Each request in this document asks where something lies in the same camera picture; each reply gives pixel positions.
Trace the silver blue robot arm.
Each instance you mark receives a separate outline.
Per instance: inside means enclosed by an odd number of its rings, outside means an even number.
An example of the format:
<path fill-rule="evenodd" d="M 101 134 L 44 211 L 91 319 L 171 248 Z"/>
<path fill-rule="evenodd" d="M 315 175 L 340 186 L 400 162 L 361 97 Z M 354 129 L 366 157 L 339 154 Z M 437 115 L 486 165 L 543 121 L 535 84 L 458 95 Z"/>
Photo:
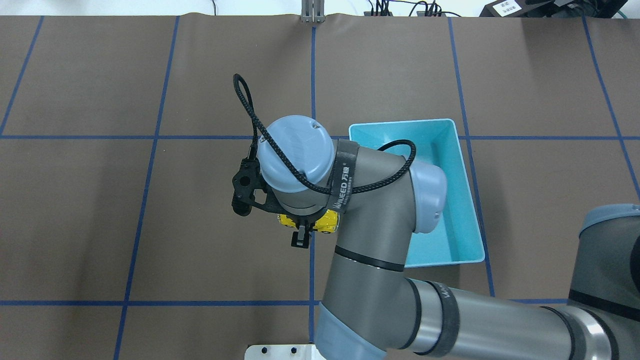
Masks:
<path fill-rule="evenodd" d="M 595 207 L 579 234 L 567 304 L 535 307 L 407 278 L 410 239 L 445 209 L 447 180 L 409 156 L 333 140 L 313 118 L 264 126 L 257 157 L 279 205 L 342 214 L 315 346 L 327 360 L 392 349 L 466 360 L 637 360 L 639 206 Z"/>

